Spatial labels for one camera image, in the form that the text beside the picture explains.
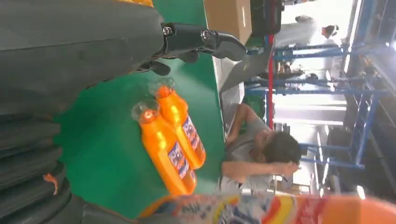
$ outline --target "metal screw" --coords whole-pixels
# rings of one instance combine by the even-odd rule
[[[207,31],[207,30],[202,31],[201,36],[202,36],[202,39],[208,40],[209,36],[210,36],[209,31]]]
[[[163,31],[163,34],[165,35],[165,36],[169,36],[169,35],[171,35],[173,32],[172,32],[172,28],[170,28],[170,27],[164,27],[163,29],[162,29],[162,31]]]

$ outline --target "cardboard box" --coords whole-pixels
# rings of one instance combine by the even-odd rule
[[[208,28],[234,35],[246,44],[252,34],[250,0],[204,0]]]

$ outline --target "red pole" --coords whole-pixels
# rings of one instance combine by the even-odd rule
[[[274,44],[274,35],[269,35],[269,45],[272,47]],[[268,109],[268,114],[269,114],[269,127],[273,130],[274,129],[274,121],[272,120],[273,118],[273,108],[272,108],[272,89],[273,89],[273,73],[274,73],[274,66],[272,62],[272,53],[269,56],[268,60],[268,92],[269,92],[269,98],[267,99],[269,101],[269,109]]]

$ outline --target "green table surface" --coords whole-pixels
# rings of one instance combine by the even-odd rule
[[[202,0],[155,0],[167,22],[206,26]],[[176,90],[189,104],[190,116],[207,150],[197,171],[195,193],[212,193],[220,174],[224,137],[212,58],[201,55],[194,64],[167,60]],[[74,194],[136,217],[167,190],[141,143],[133,105],[147,97],[147,83],[158,76],[133,73],[83,91],[73,107],[56,118],[62,132],[55,142]]]

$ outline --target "orange package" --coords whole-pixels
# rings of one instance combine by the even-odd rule
[[[190,195],[167,197],[136,223],[393,224],[396,207],[353,195]]]
[[[163,183],[172,195],[194,192],[197,180],[184,156],[173,128],[159,114],[155,100],[137,103],[132,117],[141,127],[141,141]]]
[[[172,78],[162,78],[151,86],[160,104],[162,117],[176,131],[176,136],[192,169],[200,168],[206,159],[205,148],[188,114],[188,105],[175,91]]]

